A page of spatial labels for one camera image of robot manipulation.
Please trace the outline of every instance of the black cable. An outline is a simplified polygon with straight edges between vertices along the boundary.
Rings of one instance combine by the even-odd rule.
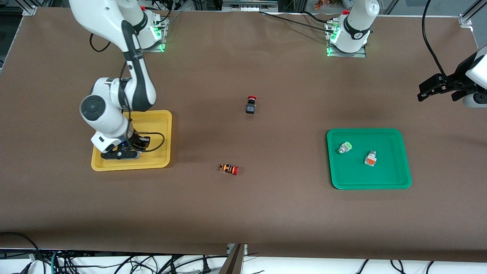
[[[404,273],[404,266],[402,265],[402,261],[401,260],[397,260],[399,262],[399,265],[401,266],[401,269],[397,268],[395,265],[394,265],[394,261],[393,260],[390,260],[391,262],[391,265],[394,267],[394,269],[396,269],[399,273],[401,274],[406,274]]]
[[[434,263],[434,261],[431,261],[428,266],[426,267],[426,274],[429,274],[430,273],[430,267],[431,265]]]
[[[149,260],[150,258],[152,258],[154,260],[154,262],[156,262],[156,264],[157,264],[157,261],[154,259],[154,256],[148,256],[147,258],[143,259],[141,262],[133,265],[132,269],[130,271],[130,274],[133,274],[137,270],[137,267],[141,267],[141,268],[145,267],[145,268],[149,269],[153,274],[156,273],[157,272],[157,265],[156,265],[156,270],[144,265],[144,262]]]
[[[362,263],[362,266],[360,267],[360,269],[358,270],[358,272],[356,274],[361,274],[362,271],[364,270],[365,268],[365,265],[369,262],[369,259],[366,259],[363,263]]]
[[[180,254],[174,254],[169,261],[167,261],[161,269],[157,272],[157,274],[161,274],[164,270],[166,270],[171,264],[173,264],[176,260],[181,258],[183,255]]]
[[[128,263],[129,261],[131,261],[135,256],[130,256],[129,258],[127,258],[125,261],[123,261],[118,267],[117,269],[115,270],[115,272],[113,272],[113,274],[117,274],[120,269],[126,264]]]
[[[265,14],[265,15],[269,15],[269,16],[272,16],[272,17],[275,17],[275,18],[278,18],[278,19],[281,19],[281,20],[289,21],[289,22],[292,22],[292,23],[295,23],[295,24],[298,24],[298,25],[302,25],[302,26],[306,26],[306,27],[313,28],[313,29],[321,30],[321,31],[324,31],[324,32],[329,32],[329,33],[332,33],[333,32],[332,30],[322,29],[322,28],[318,28],[318,27],[315,27],[315,26],[303,24],[301,22],[293,21],[293,20],[290,20],[290,19],[287,19],[287,18],[284,18],[284,17],[279,17],[279,16],[276,16],[276,15],[273,15],[273,14],[269,14],[269,13],[262,12],[262,11],[259,11],[259,13],[262,13],[262,14]]]
[[[29,273],[29,268],[30,266],[32,265],[32,262],[30,262],[29,264],[27,264],[24,269],[22,269],[22,271],[20,272],[20,274],[28,274]]]
[[[105,51],[105,50],[106,50],[106,49],[107,49],[107,48],[110,46],[110,44],[112,43],[112,42],[108,41],[108,44],[107,44],[107,45],[106,45],[104,48],[102,48],[101,50],[97,50],[97,49],[95,49],[95,48],[94,48],[94,46],[93,46],[93,35],[94,35],[93,33],[92,33],[92,34],[90,34],[90,46],[91,46],[91,48],[92,48],[94,51],[96,51],[96,52],[102,52],[102,51]]]
[[[17,255],[11,255],[11,256],[7,256],[7,253],[2,253],[2,254],[5,254],[5,257],[3,258],[0,258],[0,259],[8,259],[8,258],[13,258],[13,257],[18,257],[18,256],[25,256],[29,253],[20,253],[20,254],[17,254]]]
[[[455,83],[453,83],[453,81],[451,81],[451,79],[445,74],[445,70],[443,70],[443,67],[440,64],[440,61],[438,60],[438,57],[436,56],[436,54],[434,53],[433,49],[431,48],[430,43],[428,42],[428,38],[426,37],[425,20],[426,20],[426,12],[428,11],[428,7],[430,6],[430,3],[431,3],[431,0],[428,0],[426,2],[425,9],[424,9],[424,12],[423,12],[423,17],[421,19],[421,30],[423,32],[423,40],[425,41],[426,47],[428,48],[429,52],[431,53],[431,56],[433,56],[434,62],[436,63],[436,66],[440,70],[440,73],[443,76],[443,78],[450,85],[454,86],[455,88],[457,88],[459,90],[465,90],[464,88],[461,88],[458,85],[456,85]]]
[[[42,254],[40,253],[39,247],[36,245],[36,243],[34,243],[33,240],[31,240],[26,235],[24,235],[22,233],[17,233],[17,232],[0,232],[0,235],[15,235],[15,236],[19,236],[19,237],[22,237],[22,238],[28,240],[31,243],[31,245],[36,249],[37,254],[39,255],[39,260],[41,260],[43,258]],[[44,270],[44,274],[46,274],[46,268],[44,266],[44,261],[41,260],[41,262],[42,262],[42,269]]]
[[[127,108],[128,112],[129,112],[129,123],[127,124],[127,130],[125,131],[125,139],[127,139],[127,144],[129,145],[129,148],[137,151],[137,152],[152,152],[152,151],[155,151],[156,149],[159,149],[160,147],[162,147],[162,145],[164,144],[164,142],[166,141],[166,137],[160,133],[160,132],[136,132],[134,130],[134,134],[143,134],[143,135],[160,135],[162,136],[162,141],[161,143],[153,148],[153,149],[149,149],[149,150],[140,150],[140,149],[137,149],[135,148],[131,143],[130,143],[130,139],[129,139],[129,131],[130,131],[130,124],[132,122],[132,110],[130,109],[130,106],[129,106],[129,100],[127,99],[127,95],[125,94],[125,91],[122,90],[122,76],[123,76],[123,73],[125,71],[125,67],[127,66],[127,64],[124,62],[123,64],[123,67],[122,67],[122,70],[120,71],[120,75],[118,76],[118,81],[119,81],[119,85],[118,85],[118,92],[122,93],[123,94],[123,97],[124,97],[124,101],[125,101],[125,107]]]
[[[321,22],[321,23],[325,23],[326,24],[326,20],[321,20],[319,19],[318,17],[314,16],[313,14],[311,14],[310,12],[307,12],[307,11],[303,11],[302,13],[305,13],[309,16],[311,16],[311,18],[313,18],[314,20],[318,21],[318,22]]]
[[[205,259],[213,259],[213,258],[227,258],[228,256],[208,256],[208,257],[205,257]],[[203,258],[199,258],[199,259],[194,259],[192,261],[189,261],[189,262],[186,262],[186,263],[182,263],[178,266],[176,266],[174,269],[178,268],[178,267],[181,267],[181,266],[184,266],[184,265],[187,265],[187,264],[190,264],[190,263],[194,263],[194,262],[197,262],[197,261],[201,261],[203,260]]]
[[[153,5],[155,4],[159,10],[162,10],[161,7],[159,6],[159,4],[156,1],[152,1],[152,4]]]
[[[159,21],[156,21],[155,23],[156,24],[159,24],[159,23],[162,23],[164,20],[166,20],[167,18],[169,18],[169,16],[171,15],[171,11],[169,10],[168,14],[166,16],[164,16],[162,19],[160,19]]]

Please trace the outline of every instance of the electrical component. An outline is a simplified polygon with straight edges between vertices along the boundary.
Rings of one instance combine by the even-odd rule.
[[[247,102],[247,108],[246,111],[248,114],[254,114],[255,113],[255,100],[257,98],[255,96],[249,96],[248,97],[248,102]]]
[[[351,149],[352,149],[352,144],[350,142],[345,142],[341,144],[339,148],[337,148],[336,152],[338,154],[343,154],[343,153],[347,153]]]
[[[233,175],[237,175],[239,173],[238,166],[231,166],[229,164],[220,164],[220,171],[224,171],[227,173],[232,173]]]
[[[375,151],[371,150],[369,151],[369,154],[365,157],[364,164],[368,166],[374,166],[375,163],[377,162],[377,158],[375,158]]]

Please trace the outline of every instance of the white floor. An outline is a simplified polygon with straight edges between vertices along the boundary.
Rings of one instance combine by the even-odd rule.
[[[73,263],[76,265],[100,265],[110,266],[122,263],[127,257],[88,257],[76,258]],[[138,261],[146,258],[145,256],[136,257]],[[159,267],[163,265],[170,256],[155,257]],[[184,256],[175,263],[188,262],[197,258],[198,255]],[[225,258],[215,258],[208,260],[208,266],[218,273],[223,265]],[[360,269],[363,260],[358,259],[314,259],[314,258],[283,258],[283,257],[246,257],[243,264],[243,274],[255,274],[260,271],[262,274],[355,274]],[[4,259],[0,260],[0,274],[20,273],[30,262],[29,259]],[[424,274],[427,261],[402,261],[404,272],[407,274]],[[155,269],[153,260],[147,261],[147,266]],[[116,266],[110,268],[79,268],[80,274],[113,274]],[[130,264],[126,264],[118,274],[128,274]],[[178,273],[198,273],[203,269],[202,261],[194,262],[178,268]],[[47,273],[50,273],[50,266],[46,266]],[[29,274],[42,274],[40,262],[32,264]],[[142,268],[136,274],[150,274],[150,270]],[[365,266],[362,274],[398,274],[390,265],[388,260],[370,260]],[[435,262],[430,268],[430,274],[486,274],[487,263],[464,263],[464,262]]]

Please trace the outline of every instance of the cable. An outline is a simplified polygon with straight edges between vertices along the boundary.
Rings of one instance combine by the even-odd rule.
[[[22,271],[20,272],[20,274],[28,274],[29,273],[29,268],[30,266],[32,265],[32,262],[30,262],[29,264],[27,264],[24,269],[22,269]]]
[[[166,16],[164,16],[162,19],[160,19],[159,21],[156,21],[155,23],[156,24],[159,24],[159,23],[162,23],[164,20],[166,20],[167,18],[169,18],[169,16],[171,15],[171,11],[169,10],[168,14]]]
[[[293,20],[290,20],[290,19],[287,19],[287,18],[279,17],[279,16],[276,16],[276,15],[273,15],[273,14],[269,14],[269,13],[262,12],[262,11],[259,11],[259,13],[262,13],[262,14],[265,14],[265,15],[269,15],[269,16],[272,16],[272,17],[275,17],[275,18],[278,18],[278,19],[281,19],[281,20],[289,21],[289,22],[292,22],[292,23],[295,23],[295,24],[298,24],[298,25],[302,25],[302,26],[306,26],[306,27],[313,28],[313,29],[321,30],[321,31],[324,31],[324,32],[329,32],[329,33],[332,33],[333,32],[332,30],[322,29],[322,28],[318,28],[318,27],[315,27],[315,26],[303,24],[301,22],[293,21]]]
[[[394,269],[396,269],[399,273],[401,274],[406,274],[404,273],[404,266],[402,265],[402,262],[401,260],[397,260],[399,262],[399,265],[401,266],[401,269],[397,268],[395,265],[394,265],[394,261],[393,260],[390,260],[391,262],[391,265],[394,267]]]
[[[325,23],[326,24],[326,20],[321,20],[321,19],[317,18],[316,16],[314,16],[313,14],[311,14],[310,12],[303,11],[302,13],[311,16],[311,18],[313,18],[314,20],[316,20],[318,22],[321,22],[321,23]]]
[[[361,274],[362,271],[364,270],[365,268],[365,265],[369,262],[369,259],[366,259],[363,263],[362,263],[362,266],[360,267],[360,269],[358,270],[358,272],[356,274]]]
[[[56,251],[56,252],[54,252],[54,254],[53,254],[53,258],[51,259],[51,274],[55,274],[55,273],[54,273],[54,261],[55,261],[55,259],[56,259],[56,254],[57,254],[57,251]]]
[[[426,38],[426,29],[425,29],[425,20],[426,20],[426,12],[428,11],[428,7],[430,6],[430,3],[431,3],[431,0],[428,0],[426,2],[426,5],[425,5],[425,10],[423,12],[423,17],[421,19],[421,30],[423,32],[423,40],[425,41],[425,44],[426,44],[426,47],[428,48],[428,50],[430,51],[431,53],[431,56],[433,56],[433,59],[434,59],[434,62],[436,63],[436,66],[438,67],[438,69],[440,70],[440,73],[441,75],[443,76],[443,78],[452,86],[454,86],[455,88],[459,89],[459,90],[465,90],[464,88],[461,88],[459,87],[458,85],[456,85],[455,83],[453,83],[451,81],[451,79],[445,74],[445,71],[443,70],[443,67],[441,66],[440,64],[440,61],[438,60],[438,57],[436,56],[436,54],[434,53],[433,49],[431,48],[431,45],[430,43],[428,42],[428,38]]]
[[[123,261],[123,263],[121,263],[117,269],[115,270],[115,272],[113,272],[113,274],[117,274],[120,269],[123,267],[124,264],[128,263],[129,261],[131,261],[135,256],[130,256],[129,258],[127,258],[125,261]]]
[[[162,10],[162,9],[161,9],[161,7],[159,6],[159,4],[158,4],[156,1],[152,1],[152,3],[154,3],[154,4],[157,6],[157,8],[158,8],[159,10]]]
[[[19,236],[19,237],[22,237],[22,238],[28,240],[31,243],[31,245],[36,249],[36,252],[39,255],[39,258],[37,258],[37,259],[42,261],[42,269],[44,270],[44,274],[46,274],[46,268],[44,267],[44,261],[42,260],[43,256],[40,253],[39,247],[34,243],[33,240],[31,240],[26,235],[24,235],[22,233],[18,233],[18,232],[0,232],[0,235],[15,235],[15,236]]]
[[[434,263],[434,261],[431,261],[428,266],[426,267],[426,274],[429,274],[430,273],[430,267],[431,265]]]
[[[204,257],[205,259],[213,259],[213,258],[227,258],[228,256],[208,256],[208,257]],[[194,263],[194,262],[197,262],[197,261],[201,261],[203,260],[203,258],[199,258],[199,259],[194,259],[192,261],[189,261],[189,262],[186,262],[186,263],[183,263],[183,264],[180,264],[178,266],[176,266],[174,269],[178,268],[178,267],[181,267],[181,266],[184,266],[184,265],[187,265],[187,264],[190,264],[190,263]]]
[[[106,50],[106,49],[107,49],[107,48],[110,46],[110,44],[112,43],[112,42],[108,41],[108,44],[107,44],[107,45],[106,45],[104,48],[102,48],[101,50],[97,50],[97,49],[95,49],[95,48],[94,48],[94,46],[93,46],[93,35],[94,35],[93,33],[92,33],[92,34],[90,34],[90,46],[91,46],[91,48],[92,48],[94,51],[96,51],[96,52],[102,52],[102,51],[105,51],[105,50]]]
[[[157,274],[161,274],[164,270],[166,270],[171,264],[173,264],[176,260],[181,258],[183,255],[180,254],[174,254],[171,259],[169,259],[162,267],[161,269],[157,272]]]
[[[156,149],[159,149],[160,147],[162,147],[162,145],[164,144],[164,142],[166,141],[166,137],[160,133],[160,132],[136,132],[134,131],[133,133],[134,134],[143,134],[143,135],[160,135],[162,136],[162,141],[161,143],[156,146],[155,148],[153,149],[149,149],[149,150],[140,150],[138,148],[135,148],[131,142],[130,142],[130,139],[129,139],[129,131],[130,131],[130,124],[132,122],[132,110],[129,106],[129,100],[127,99],[127,95],[125,94],[125,91],[122,90],[122,76],[123,76],[123,73],[125,71],[125,67],[127,66],[127,63],[124,62],[123,64],[123,67],[122,67],[122,70],[120,71],[120,75],[118,76],[118,81],[119,81],[119,85],[118,85],[118,92],[122,92],[123,94],[123,97],[124,97],[124,101],[125,101],[125,107],[128,109],[128,112],[129,112],[129,123],[127,124],[127,130],[125,131],[125,138],[127,139],[127,144],[129,145],[129,148],[137,151],[137,152],[153,152],[155,151]]]

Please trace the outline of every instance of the power cord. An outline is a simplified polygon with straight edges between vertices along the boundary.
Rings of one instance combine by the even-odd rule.
[[[276,16],[276,15],[273,15],[273,14],[269,14],[269,13],[266,13],[266,12],[259,11],[259,13],[262,13],[264,15],[269,15],[269,16],[272,16],[272,17],[275,17],[275,18],[278,18],[278,19],[281,19],[281,20],[284,20],[284,21],[289,21],[289,22],[292,22],[294,24],[298,24],[298,25],[302,25],[302,26],[305,26],[305,27],[309,27],[309,28],[321,30],[321,31],[324,31],[324,32],[329,32],[329,33],[332,33],[333,32],[332,30],[318,28],[318,27],[315,27],[315,26],[311,26],[311,25],[307,25],[307,24],[301,23],[301,22],[293,21],[293,20],[290,20],[290,19],[287,19],[287,18],[284,18],[284,17],[279,17],[279,16]]]
[[[203,255],[203,272],[202,274],[208,274],[211,272],[211,268],[208,266],[208,260],[206,259],[206,256]]]
[[[451,79],[445,74],[445,71],[443,70],[443,67],[440,64],[438,57],[436,56],[433,49],[431,48],[430,43],[428,42],[428,38],[426,37],[425,20],[426,20],[426,12],[428,11],[428,7],[430,6],[430,3],[431,3],[431,0],[428,0],[426,2],[425,9],[423,12],[423,17],[421,19],[421,30],[423,32],[423,40],[425,41],[426,47],[428,48],[429,52],[431,53],[431,56],[433,56],[434,62],[436,63],[436,66],[440,70],[441,75],[448,82],[448,84],[450,84],[451,86],[454,86],[455,88],[457,88],[459,90],[465,90],[464,88],[459,87],[458,85],[453,83],[453,81],[451,81]]]
[[[399,265],[401,266],[401,269],[397,268],[395,265],[394,265],[394,261],[393,260],[390,260],[391,262],[391,265],[394,267],[394,269],[396,269],[399,273],[401,274],[406,274],[404,273],[404,266],[402,265],[402,262],[401,260],[397,260],[399,262]]]
[[[169,18],[170,15],[171,15],[171,11],[169,10],[169,12],[168,12],[168,14],[166,16],[164,16],[161,20],[156,21],[156,24],[162,23],[164,20],[166,20],[167,18]]]
[[[96,52],[103,52],[103,51],[105,51],[105,50],[106,50],[106,49],[107,49],[107,48],[110,46],[110,44],[112,43],[112,42],[110,42],[110,41],[109,41],[109,42],[108,42],[108,44],[107,44],[107,45],[106,45],[104,48],[102,48],[101,50],[97,50],[97,49],[95,49],[95,47],[93,46],[93,36],[94,36],[94,34],[93,34],[93,33],[92,33],[92,34],[90,34],[90,46],[91,46],[91,48],[92,48],[94,51],[96,51]]]
[[[40,260],[43,264],[42,264],[42,269],[44,270],[44,274],[46,274],[46,268],[44,267],[44,263],[45,263],[45,258],[44,256],[41,254],[40,252],[40,248],[34,243],[33,240],[31,240],[29,237],[27,237],[26,235],[22,234],[22,233],[17,233],[17,232],[0,232],[0,235],[14,235],[14,236],[19,236],[19,237],[22,237],[26,240],[29,241],[29,243],[36,249],[36,253],[39,255],[38,258],[36,258],[37,260]]]
[[[429,274],[430,273],[430,267],[431,265],[434,263],[434,261],[431,261],[428,266],[426,267],[426,274]]]
[[[361,274],[362,271],[364,270],[365,268],[365,265],[369,262],[369,259],[366,259],[363,263],[362,263],[362,266],[360,267],[360,269],[358,270],[358,272],[356,274]]]
[[[314,16],[313,14],[311,14],[310,12],[307,12],[307,11],[303,11],[302,13],[304,14],[307,14],[309,16],[311,16],[311,18],[313,18],[314,20],[318,21],[318,22],[321,22],[321,23],[325,23],[326,24],[326,20],[321,20],[319,19],[318,17]]]

